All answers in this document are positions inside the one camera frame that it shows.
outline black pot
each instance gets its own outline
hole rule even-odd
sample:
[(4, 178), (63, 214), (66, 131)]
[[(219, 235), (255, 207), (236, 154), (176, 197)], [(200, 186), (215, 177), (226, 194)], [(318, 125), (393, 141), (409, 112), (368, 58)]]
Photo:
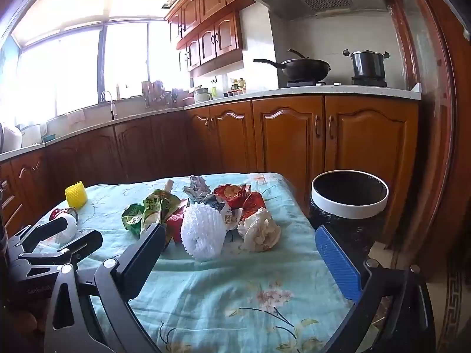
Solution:
[(283, 61), (282, 63), (265, 60), (264, 58), (255, 58), (253, 62), (268, 63), (277, 69), (282, 69), (289, 81), (314, 81), (319, 82), (327, 77), (330, 66), (327, 62), (321, 60), (311, 60), (293, 49), (288, 50), (301, 57), (297, 60)]
[(312, 181), (309, 221), (331, 226), (353, 249), (368, 253), (384, 224), (389, 189), (380, 178), (354, 170), (335, 170)]
[(385, 79), (384, 60), (389, 58), (387, 51), (384, 54), (376, 53), (371, 50), (349, 52), (348, 49), (343, 51), (343, 55), (350, 57), (353, 63), (353, 71), (355, 78), (358, 79)]

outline crumpled tissue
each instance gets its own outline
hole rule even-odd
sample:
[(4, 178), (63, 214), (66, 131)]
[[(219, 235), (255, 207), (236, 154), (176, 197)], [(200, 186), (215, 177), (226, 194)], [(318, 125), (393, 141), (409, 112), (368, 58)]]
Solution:
[(221, 214), (211, 206), (195, 203), (185, 209), (181, 241), (196, 260), (208, 260), (221, 254), (225, 231)]
[(243, 237), (242, 249), (251, 252), (268, 251), (281, 235), (280, 226), (275, 223), (270, 211), (263, 207), (239, 224), (237, 231)]
[(190, 203), (201, 203), (211, 190), (206, 184), (206, 180), (200, 176), (191, 175), (190, 186), (183, 187), (183, 192), (190, 198)]

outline light blue tablecloth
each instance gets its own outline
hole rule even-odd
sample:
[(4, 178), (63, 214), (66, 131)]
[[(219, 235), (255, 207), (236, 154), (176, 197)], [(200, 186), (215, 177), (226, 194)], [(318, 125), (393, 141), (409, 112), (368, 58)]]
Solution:
[[(251, 184), (280, 225), (281, 238), (270, 251), (247, 253), (238, 249), (242, 238), (234, 231), (228, 233), (222, 255), (207, 262), (195, 261), (172, 241), (140, 295), (130, 301), (137, 318), (163, 352), (318, 351), (352, 302), (343, 297), (317, 252), (314, 230), (286, 180), (272, 173), (204, 178), (211, 189), (227, 183)], [(189, 178), (173, 180), (173, 193), (185, 198), (182, 188)], [(99, 230), (103, 246), (79, 268), (96, 267), (135, 242), (121, 222), (124, 208), (142, 203), (166, 181), (87, 188), (88, 202), (79, 210), (79, 232)], [(39, 222), (48, 218), (49, 213)], [(49, 239), (36, 250), (56, 248)], [(96, 297), (92, 300), (106, 331), (101, 303)]]

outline countertop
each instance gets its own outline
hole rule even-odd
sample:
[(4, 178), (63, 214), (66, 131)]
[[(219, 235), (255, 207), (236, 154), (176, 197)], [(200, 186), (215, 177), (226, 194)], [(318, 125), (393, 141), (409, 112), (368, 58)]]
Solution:
[(106, 127), (106, 126), (116, 125), (118, 123), (126, 122), (132, 119), (139, 119), (139, 118), (144, 118), (146, 116), (165, 114), (165, 113), (174, 112), (174, 111), (190, 110), (190, 109), (194, 109), (198, 107), (204, 107), (204, 106), (215, 105), (215, 104), (220, 104), (220, 103), (244, 101), (244, 100), (256, 99), (256, 98), (274, 97), (277, 95), (293, 95), (293, 94), (363, 94), (363, 95), (375, 95), (375, 96), (383, 96), (383, 97), (411, 99), (415, 101), (422, 100), (422, 94), (420, 93), (420, 84), (418, 84), (418, 86), (414, 88), (413, 91), (391, 89), (388, 87), (353, 86), (353, 85), (287, 87), (287, 88), (276, 89), (276, 90), (258, 91), (256, 93), (248, 93), (248, 94), (242, 94), (242, 95), (235, 95), (232, 97), (217, 98), (210, 101), (195, 103), (193, 105), (179, 107), (175, 109), (161, 109), (161, 110), (155, 110), (155, 111), (148, 111), (145, 113), (131, 115), (131, 116), (125, 116), (123, 118), (115, 119), (113, 121), (108, 121), (105, 123), (101, 123), (99, 125), (90, 126), (90, 127), (83, 128), (81, 130), (74, 131), (67, 135), (60, 136), (45, 144), (35, 144), (33, 146), (24, 147), (18, 150), (4, 152), (3, 154), (0, 154), (0, 162), (2, 162), (3, 160), (13, 158), (18, 155), (21, 155), (21, 154), (25, 154), (30, 151), (34, 151), (37, 149), (50, 146), (57, 142), (63, 141), (65, 139), (71, 138), (76, 135), (86, 133), (88, 131), (96, 130), (96, 129)]

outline trash can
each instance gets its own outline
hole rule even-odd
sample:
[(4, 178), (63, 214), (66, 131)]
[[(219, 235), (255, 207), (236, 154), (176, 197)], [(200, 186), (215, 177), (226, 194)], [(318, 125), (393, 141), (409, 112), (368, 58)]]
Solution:
[(312, 181), (309, 221), (331, 226), (342, 241), (368, 254), (384, 224), (389, 188), (363, 171), (334, 170)]

